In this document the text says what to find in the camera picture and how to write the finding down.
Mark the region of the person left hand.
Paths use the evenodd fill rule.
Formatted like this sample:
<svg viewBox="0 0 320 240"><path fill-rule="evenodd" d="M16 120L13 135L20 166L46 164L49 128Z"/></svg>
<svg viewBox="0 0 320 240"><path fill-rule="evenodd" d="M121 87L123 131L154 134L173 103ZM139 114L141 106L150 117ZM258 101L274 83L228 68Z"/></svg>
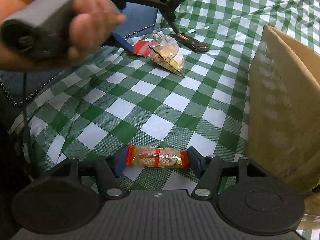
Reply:
<svg viewBox="0 0 320 240"><path fill-rule="evenodd" d="M24 9L33 0L1 0L1 20ZM75 17L69 25L70 47L63 59L36 62L26 59L1 46L1 70L10 72L34 72L55 67L71 67L80 64L95 52L126 19L119 13L113 0L74 0Z"/></svg>

